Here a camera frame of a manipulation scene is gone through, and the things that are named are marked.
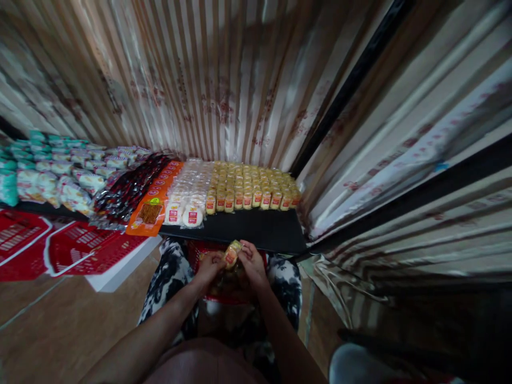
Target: tiled floor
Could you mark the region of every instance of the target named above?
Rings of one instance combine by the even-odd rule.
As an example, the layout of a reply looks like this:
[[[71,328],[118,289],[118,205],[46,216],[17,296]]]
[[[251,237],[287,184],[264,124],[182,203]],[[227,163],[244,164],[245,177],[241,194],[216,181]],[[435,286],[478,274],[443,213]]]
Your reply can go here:
[[[0,384],[77,382],[136,325],[158,257],[154,250],[114,293],[95,293],[82,277],[0,283]],[[299,336],[325,374],[340,327],[303,278]]]

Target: forearm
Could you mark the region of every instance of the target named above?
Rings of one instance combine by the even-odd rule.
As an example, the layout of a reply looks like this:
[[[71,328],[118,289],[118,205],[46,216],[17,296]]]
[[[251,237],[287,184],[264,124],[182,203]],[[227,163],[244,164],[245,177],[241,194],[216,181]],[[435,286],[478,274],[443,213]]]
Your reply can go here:
[[[272,292],[270,285],[257,290],[263,320],[284,384],[327,383]]]
[[[86,383],[136,383],[158,361],[201,297],[202,287],[187,284],[160,310],[123,337],[82,379]]]

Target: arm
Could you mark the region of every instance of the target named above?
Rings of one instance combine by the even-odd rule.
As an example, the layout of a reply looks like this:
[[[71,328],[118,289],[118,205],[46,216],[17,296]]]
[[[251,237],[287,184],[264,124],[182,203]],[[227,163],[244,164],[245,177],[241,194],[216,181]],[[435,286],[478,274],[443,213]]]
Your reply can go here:
[[[224,267],[220,257],[216,253],[207,254],[194,279],[115,344],[81,382],[139,382],[174,340],[195,303],[204,296],[209,284]]]
[[[247,276],[260,303],[268,337],[276,354],[277,366],[284,384],[327,383],[299,336],[295,333],[279,301],[272,292],[259,252],[247,241],[239,253]]]

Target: hand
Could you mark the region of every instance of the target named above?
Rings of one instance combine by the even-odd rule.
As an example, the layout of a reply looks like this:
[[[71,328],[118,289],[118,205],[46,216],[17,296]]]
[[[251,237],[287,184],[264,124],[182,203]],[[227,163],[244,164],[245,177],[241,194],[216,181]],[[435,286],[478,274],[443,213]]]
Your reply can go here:
[[[267,273],[265,271],[265,264],[263,258],[254,246],[246,240],[240,240],[243,244],[242,250],[238,253],[238,258],[242,262],[245,273],[251,283],[251,287],[256,293],[270,288],[270,283],[267,279]]]
[[[221,251],[208,252],[204,255],[204,259],[199,266],[199,271],[197,271],[196,276],[192,280],[192,282],[197,284],[200,288],[201,295],[206,294],[208,286],[213,279],[215,279],[220,270],[226,266],[226,262],[222,259],[223,256],[224,253]]]

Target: red plastic basket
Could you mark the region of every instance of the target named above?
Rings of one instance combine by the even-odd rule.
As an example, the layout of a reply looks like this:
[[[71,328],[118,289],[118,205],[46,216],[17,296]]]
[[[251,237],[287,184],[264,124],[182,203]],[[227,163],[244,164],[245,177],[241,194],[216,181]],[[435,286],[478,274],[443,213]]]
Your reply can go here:
[[[199,270],[199,255],[201,253],[207,253],[211,251],[222,251],[224,252],[228,245],[219,244],[213,242],[199,241],[199,240],[190,240],[188,242],[188,261],[190,266],[192,267],[192,271],[194,274]],[[268,255],[264,251],[259,251],[261,257],[263,258],[263,263],[265,264],[265,268],[267,268],[268,264]],[[229,305],[238,305],[238,304],[246,304],[247,301],[238,300],[229,296],[216,296],[216,295],[205,295],[205,300],[216,301],[222,304]]]
[[[44,273],[51,230],[52,224],[38,215],[0,210],[0,281],[34,280]]]
[[[44,263],[53,277],[100,275],[146,239],[74,221],[48,236]]]

